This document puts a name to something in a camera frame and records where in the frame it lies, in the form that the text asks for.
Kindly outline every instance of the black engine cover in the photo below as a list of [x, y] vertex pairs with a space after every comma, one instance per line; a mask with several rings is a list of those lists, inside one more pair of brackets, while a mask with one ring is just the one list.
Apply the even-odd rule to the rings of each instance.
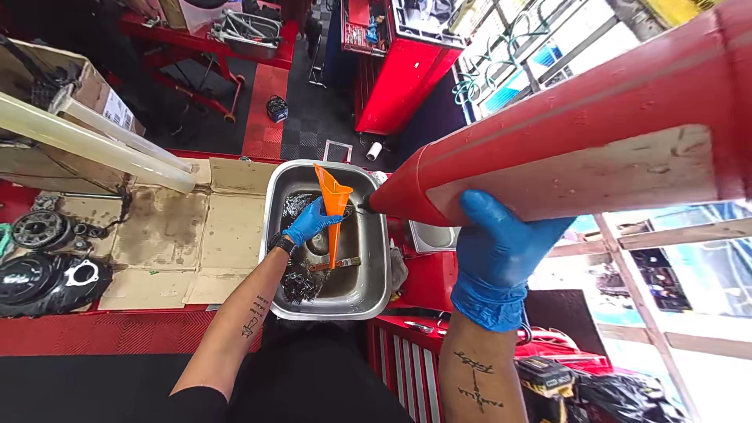
[[[78, 271], [67, 272], [76, 266]], [[0, 316], [67, 313], [98, 299], [111, 281], [112, 268], [97, 260], [72, 254], [16, 257], [0, 264]]]

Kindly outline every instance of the arm tattoo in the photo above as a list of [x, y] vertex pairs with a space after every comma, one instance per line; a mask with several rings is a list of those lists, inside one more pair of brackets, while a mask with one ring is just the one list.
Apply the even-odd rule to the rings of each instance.
[[470, 357], [467, 357], [463, 351], [455, 351], [454, 354], [459, 357], [460, 360], [462, 360], [462, 364], [467, 364], [468, 366], [472, 367], [473, 370], [489, 374], [493, 373], [493, 366], [486, 366], [478, 363], [477, 361], [472, 360]]
[[489, 400], [488, 398], [485, 398], [483, 395], [481, 395], [481, 389], [478, 387], [478, 381], [475, 380], [475, 369], [472, 370], [472, 384], [473, 384], [473, 391], [466, 391], [462, 388], [457, 388], [457, 390], [460, 392], [460, 394], [465, 395], [466, 397], [470, 397], [473, 400], [475, 400], [476, 403], [478, 403], [478, 408], [481, 409], [481, 413], [485, 413], [483, 411], [483, 405], [488, 404], [490, 406], [495, 407], [503, 407], [504, 404], [501, 401], [494, 401]]
[[249, 336], [253, 335], [253, 327], [255, 327], [256, 324], [259, 323], [259, 319], [263, 317], [264, 313], [266, 312], [266, 306], [268, 306], [268, 304], [269, 301], [261, 298], [260, 295], [256, 295], [256, 301], [253, 301], [253, 305], [249, 309], [250, 312], [252, 312], [254, 315], [250, 316], [248, 323], [243, 326], [243, 332], [241, 333], [242, 336], [248, 338]]
[[457, 387], [457, 390], [460, 392], [460, 394], [465, 395], [466, 397], [472, 398], [476, 403], [478, 403], [478, 408], [481, 409], [481, 413], [485, 413], [483, 410], [483, 405], [490, 405], [490, 406], [496, 406], [496, 407], [503, 407], [504, 404], [501, 401], [494, 401], [489, 400], [488, 398], [485, 398], [481, 394], [481, 389], [478, 387], [478, 381], [475, 378], [475, 371], [486, 374], [493, 374], [493, 365], [492, 366], [486, 366], [485, 364], [479, 363], [477, 361], [472, 360], [470, 357], [467, 357], [465, 355], [465, 352], [463, 351], [455, 351], [454, 354], [459, 357], [459, 359], [462, 361], [462, 364], [467, 364], [472, 369], [472, 384], [473, 384], [473, 390], [467, 391], [465, 389], [462, 389], [460, 387]]

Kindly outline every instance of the gloved hand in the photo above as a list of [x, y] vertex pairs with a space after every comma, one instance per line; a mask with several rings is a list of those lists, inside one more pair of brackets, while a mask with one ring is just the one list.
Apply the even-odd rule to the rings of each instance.
[[462, 193], [459, 204], [473, 225], [459, 232], [452, 304], [487, 330], [516, 330], [528, 277], [574, 218], [524, 223], [479, 190]]
[[313, 238], [325, 227], [342, 222], [342, 216], [327, 216], [324, 212], [324, 198], [319, 197], [301, 211], [297, 219], [289, 228], [282, 231], [293, 239], [295, 245], [301, 246], [303, 242]]

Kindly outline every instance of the wrist watch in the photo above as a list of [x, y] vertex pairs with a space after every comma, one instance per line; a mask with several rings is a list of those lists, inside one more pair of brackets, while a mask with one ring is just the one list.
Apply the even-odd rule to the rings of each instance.
[[292, 256], [293, 251], [298, 248], [297, 245], [295, 245], [295, 242], [292, 242], [289, 239], [285, 238], [284, 235], [282, 235], [282, 232], [277, 232], [274, 236], [272, 236], [271, 241], [268, 245], [268, 251], [271, 251], [271, 249], [274, 247], [282, 248], [290, 256]]

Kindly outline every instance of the paint brush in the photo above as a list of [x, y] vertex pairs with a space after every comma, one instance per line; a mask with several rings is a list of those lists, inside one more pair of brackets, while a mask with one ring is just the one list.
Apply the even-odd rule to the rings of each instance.
[[[360, 260], [360, 257], [344, 258], [342, 260], [337, 260], [335, 267], [360, 266], [361, 264], [362, 264], [362, 260]], [[319, 270], [325, 270], [328, 268], [329, 268], [328, 263], [320, 263], [320, 264], [314, 264], [308, 267], [308, 271], [318, 272]]]

